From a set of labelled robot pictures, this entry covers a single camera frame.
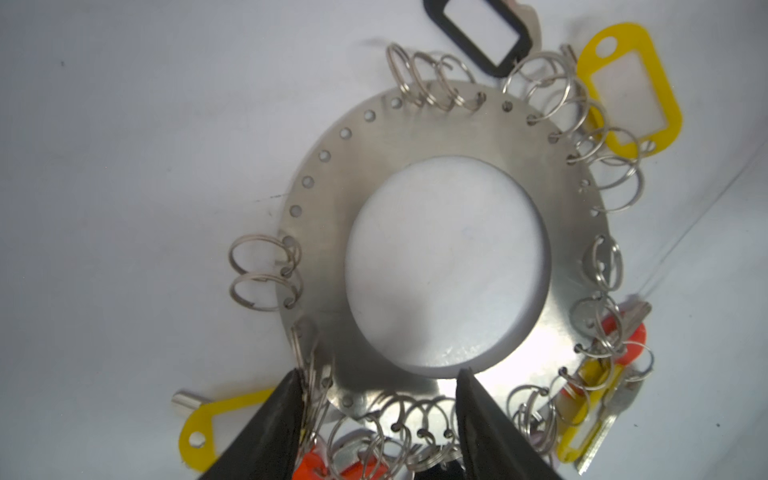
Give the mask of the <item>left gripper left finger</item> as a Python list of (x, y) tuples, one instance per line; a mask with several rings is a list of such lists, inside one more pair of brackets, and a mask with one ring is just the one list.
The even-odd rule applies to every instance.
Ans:
[(287, 480), (298, 458), (305, 402), (302, 375), (285, 375), (203, 479)]

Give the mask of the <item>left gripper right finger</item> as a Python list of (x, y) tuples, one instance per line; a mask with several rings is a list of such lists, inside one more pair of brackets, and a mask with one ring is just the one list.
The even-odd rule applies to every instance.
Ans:
[(469, 369), (456, 378), (456, 420), (467, 479), (557, 479)]

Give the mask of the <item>round steel key organizer disc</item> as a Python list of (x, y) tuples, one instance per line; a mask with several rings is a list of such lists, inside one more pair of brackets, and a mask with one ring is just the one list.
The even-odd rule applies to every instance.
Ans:
[(301, 454), (324, 479), (465, 477), (456, 378), (469, 369), (553, 470), (555, 400), (620, 356), (623, 311), (606, 192), (643, 193), (642, 155), (611, 152), (600, 103), (562, 53), (500, 86), (457, 57), (386, 50), (393, 87), (355, 106), (297, 171), (269, 272), (235, 265), (231, 297), (272, 284), (302, 375)]

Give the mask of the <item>yellow key tag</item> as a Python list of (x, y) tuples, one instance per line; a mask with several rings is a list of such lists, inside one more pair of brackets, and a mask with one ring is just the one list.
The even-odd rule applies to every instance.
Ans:
[(610, 150), (622, 157), (648, 157), (669, 147), (682, 130), (683, 115), (648, 31), (619, 23), (597, 33), (577, 60), (577, 75), (592, 99)]
[(182, 463), (199, 473), (207, 471), (221, 453), (215, 436), (216, 418), (248, 409), (256, 412), (273, 391), (273, 388), (268, 388), (216, 401), (188, 390), (175, 392), (171, 405), (185, 417), (178, 438)]

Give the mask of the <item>silver key with yellow tag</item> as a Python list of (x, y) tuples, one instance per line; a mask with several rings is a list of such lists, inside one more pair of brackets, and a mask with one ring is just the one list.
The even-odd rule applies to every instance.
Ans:
[(555, 400), (557, 460), (585, 473), (615, 421), (634, 402), (644, 380), (644, 373), (631, 363), (586, 362), (577, 374), (577, 382), (563, 387)]

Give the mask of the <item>red capped key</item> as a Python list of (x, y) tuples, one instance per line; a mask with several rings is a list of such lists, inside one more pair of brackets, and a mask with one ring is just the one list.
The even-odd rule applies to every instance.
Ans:
[(620, 353), (615, 359), (617, 365), (628, 366), (643, 353), (647, 339), (644, 321), (651, 311), (651, 304), (641, 301), (620, 311), (619, 320), (610, 315), (602, 321), (601, 326), (608, 339), (616, 341), (616, 352)]

